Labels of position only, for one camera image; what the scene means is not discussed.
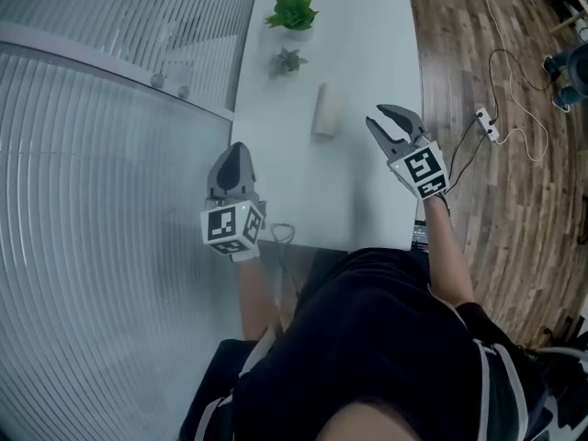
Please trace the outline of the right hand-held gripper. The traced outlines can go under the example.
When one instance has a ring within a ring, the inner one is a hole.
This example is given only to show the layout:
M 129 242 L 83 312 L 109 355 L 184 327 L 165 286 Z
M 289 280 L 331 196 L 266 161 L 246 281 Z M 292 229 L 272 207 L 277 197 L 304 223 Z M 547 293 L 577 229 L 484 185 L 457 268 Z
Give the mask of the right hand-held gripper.
M 392 139 L 373 118 L 366 117 L 367 128 L 379 148 L 387 157 L 399 157 L 389 163 L 392 173 L 417 199 L 443 196 L 449 189 L 446 164 L 437 142 L 429 140 L 420 116 L 410 109 L 391 104 L 378 104 L 377 109 L 392 119 L 412 143 L 407 148 L 405 139 Z

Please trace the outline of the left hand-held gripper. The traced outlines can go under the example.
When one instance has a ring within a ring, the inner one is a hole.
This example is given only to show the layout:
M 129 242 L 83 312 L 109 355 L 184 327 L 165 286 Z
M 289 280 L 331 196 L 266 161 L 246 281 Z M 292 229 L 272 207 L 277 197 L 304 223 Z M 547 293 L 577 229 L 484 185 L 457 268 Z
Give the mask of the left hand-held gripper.
M 255 181 L 251 154 L 240 141 L 209 171 L 205 210 L 200 213 L 202 240 L 234 263 L 260 255 L 257 241 L 265 227 L 266 202 L 254 192 Z

